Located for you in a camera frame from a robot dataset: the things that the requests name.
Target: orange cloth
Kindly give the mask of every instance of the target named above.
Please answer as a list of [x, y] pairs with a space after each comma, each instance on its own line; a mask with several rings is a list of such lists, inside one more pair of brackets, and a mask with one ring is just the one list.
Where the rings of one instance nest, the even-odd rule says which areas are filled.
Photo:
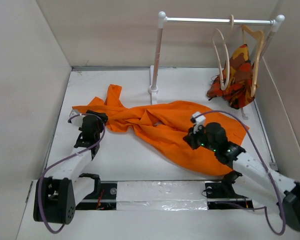
[[[72, 108], [81, 113], [87, 110], [106, 113], [106, 126], [110, 130], [125, 133], [128, 128], [133, 128], [138, 137], [183, 168], [214, 176], [231, 171], [228, 166], [218, 162], [212, 151], [203, 147], [192, 150], [183, 140], [188, 129], [193, 127], [190, 121], [192, 114], [197, 111], [204, 113], [210, 108], [188, 101], [126, 108], [119, 100], [121, 89], [121, 86], [110, 85], [105, 102], [95, 97], [87, 106]], [[221, 124], [229, 141], [238, 145], [242, 143], [246, 131], [236, 120], [221, 113], [210, 113], [206, 115], [205, 123], [211, 122]]]

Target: clothes hanger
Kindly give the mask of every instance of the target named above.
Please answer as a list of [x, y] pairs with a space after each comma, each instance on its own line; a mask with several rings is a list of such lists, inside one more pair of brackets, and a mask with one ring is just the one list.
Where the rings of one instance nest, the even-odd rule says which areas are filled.
[[261, 30], [252, 31], [246, 25], [242, 25], [241, 28], [242, 28], [242, 37], [243, 37], [244, 44], [246, 44], [245, 31], [256, 40], [256, 53], [254, 58], [253, 77], [252, 77], [252, 86], [251, 86], [251, 94], [250, 94], [251, 98], [253, 98], [256, 94], [256, 89], [257, 89], [260, 54], [264, 46], [265, 34]]
[[[215, 28], [214, 32], [212, 34], [212, 38], [211, 38], [212, 45], [213, 45], [214, 51], [216, 53], [217, 65], [218, 65], [218, 69], [219, 69], [220, 88], [223, 91], [227, 89], [227, 86], [229, 84], [229, 79], [230, 79], [230, 58], [229, 58], [228, 48], [227, 48], [227, 45], [226, 45], [226, 39], [228, 38], [228, 36], [232, 32], [232, 29], [234, 28], [234, 16], [233, 15], [230, 16], [230, 21], [231, 21], [231, 28], [230, 28], [230, 31], [225, 35], [225, 37], [218, 28]], [[215, 37], [216, 33], [219, 33], [220, 36], [221, 36], [222, 46], [223, 46], [223, 50], [224, 50], [224, 53], [225, 53], [225, 66], [226, 66], [225, 82], [224, 82], [224, 75], [222, 73], [222, 65], [221, 65], [219, 53], [218, 53], [217, 46], [216, 46], [216, 43], [215, 43], [215, 40], [214, 40], [214, 37]]]

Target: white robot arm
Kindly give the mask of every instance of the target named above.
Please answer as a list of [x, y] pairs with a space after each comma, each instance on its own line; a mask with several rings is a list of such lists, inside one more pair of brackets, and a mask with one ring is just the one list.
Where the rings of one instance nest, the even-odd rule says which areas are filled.
[[300, 182], [264, 166], [264, 162], [255, 160], [244, 148], [228, 141], [219, 123], [204, 126], [205, 120], [200, 112], [193, 114], [194, 126], [183, 139], [193, 150], [204, 147], [213, 151], [220, 163], [233, 169], [224, 179], [230, 180], [236, 194], [263, 204], [284, 218], [290, 228], [300, 232]]

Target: white clothing rack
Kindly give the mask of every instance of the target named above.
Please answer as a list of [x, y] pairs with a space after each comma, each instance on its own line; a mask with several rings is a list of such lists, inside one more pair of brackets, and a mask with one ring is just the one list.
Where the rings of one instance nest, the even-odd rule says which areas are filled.
[[[234, 19], [234, 25], [253, 25], [253, 26], [271, 26], [270, 32], [265, 39], [263, 49], [260, 57], [265, 53], [269, 46], [273, 36], [278, 31], [281, 23], [285, 20], [285, 16], [278, 15], [273, 20], [242, 20]], [[154, 57], [154, 66], [150, 68], [150, 87], [148, 92], [151, 94], [151, 104], [157, 104], [157, 93], [159, 88], [157, 86], [159, 60], [160, 60], [160, 49], [162, 41], [162, 33], [166, 23], [199, 23], [199, 24], [231, 24], [230, 19], [218, 19], [218, 18], [182, 18], [182, 17], [167, 17], [164, 11], [158, 14], [158, 30], [156, 38], [156, 48]]]

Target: rack leg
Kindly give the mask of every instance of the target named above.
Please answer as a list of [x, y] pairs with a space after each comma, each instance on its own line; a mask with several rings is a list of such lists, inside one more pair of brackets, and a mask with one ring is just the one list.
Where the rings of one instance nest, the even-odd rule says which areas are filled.
[[151, 85], [149, 87], [148, 92], [151, 94], [151, 103], [157, 104], [157, 77], [158, 77], [158, 69], [159, 69], [159, 60], [160, 60], [160, 49], [161, 49], [161, 40], [162, 40], [162, 32], [164, 30], [165, 23], [167, 22], [167, 16], [164, 11], [159, 12], [158, 14], [158, 30], [156, 36], [156, 47], [155, 47], [155, 57], [154, 57], [154, 66], [150, 68], [150, 81]]
[[155, 93], [158, 92], [157, 77], [158, 77], [158, 69], [159, 69], [162, 32], [163, 32], [163, 28], [158, 28], [157, 37], [156, 37], [156, 48], [155, 48], [155, 57], [154, 57], [153, 77], [152, 77], [152, 81], [151, 81], [151, 86], [149, 88], [149, 93], [150, 94], [151, 94], [151, 92], [155, 92]]

